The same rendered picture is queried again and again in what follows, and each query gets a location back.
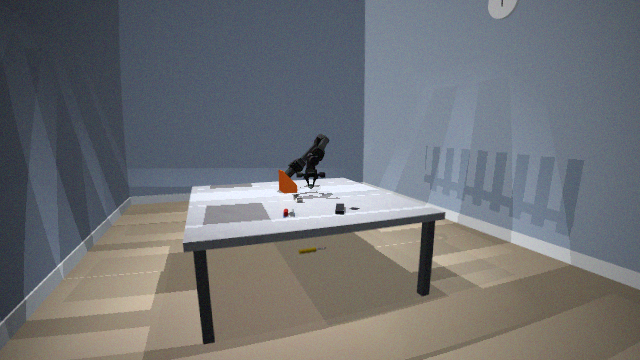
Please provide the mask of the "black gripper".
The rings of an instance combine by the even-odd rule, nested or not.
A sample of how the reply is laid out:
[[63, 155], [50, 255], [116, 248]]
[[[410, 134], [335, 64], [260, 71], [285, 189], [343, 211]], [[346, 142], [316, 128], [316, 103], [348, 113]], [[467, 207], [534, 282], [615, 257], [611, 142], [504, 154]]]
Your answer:
[[[308, 167], [308, 169], [312, 169], [312, 168], [313, 168], [313, 169], [315, 169], [315, 166], [313, 166], [313, 165], [308, 165], [308, 164], [307, 164], [307, 167]], [[302, 176], [304, 176], [304, 179], [307, 181], [307, 184], [308, 184], [308, 187], [309, 187], [309, 178], [307, 178], [307, 175], [305, 175], [305, 173], [303, 173], [303, 172], [298, 172], [298, 173], [296, 174], [296, 177], [297, 177], [297, 178], [301, 178]], [[313, 187], [314, 187], [314, 184], [315, 184], [316, 179], [318, 179], [318, 176], [319, 176], [320, 178], [325, 178], [325, 172], [319, 172], [319, 174], [314, 175], [314, 179], [313, 179]]]

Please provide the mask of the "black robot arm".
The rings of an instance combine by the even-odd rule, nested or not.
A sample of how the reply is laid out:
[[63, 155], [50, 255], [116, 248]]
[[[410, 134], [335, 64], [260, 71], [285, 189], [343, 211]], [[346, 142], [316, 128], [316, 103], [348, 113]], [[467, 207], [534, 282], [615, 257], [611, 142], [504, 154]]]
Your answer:
[[[306, 161], [308, 165], [318, 165], [319, 161], [323, 159], [323, 156], [325, 154], [324, 149], [329, 141], [330, 140], [327, 136], [318, 134], [316, 136], [316, 139], [314, 140], [314, 144], [305, 152], [305, 154], [301, 158], [295, 159], [294, 161], [289, 163], [289, 168], [285, 171], [285, 173], [291, 178], [295, 173], [297, 174], [298, 172], [301, 172], [303, 170], [303, 167], [306, 165]], [[317, 175], [317, 169], [308, 169], [308, 167], [306, 167], [305, 175], [307, 175], [307, 178], [314, 177], [314, 175]]]

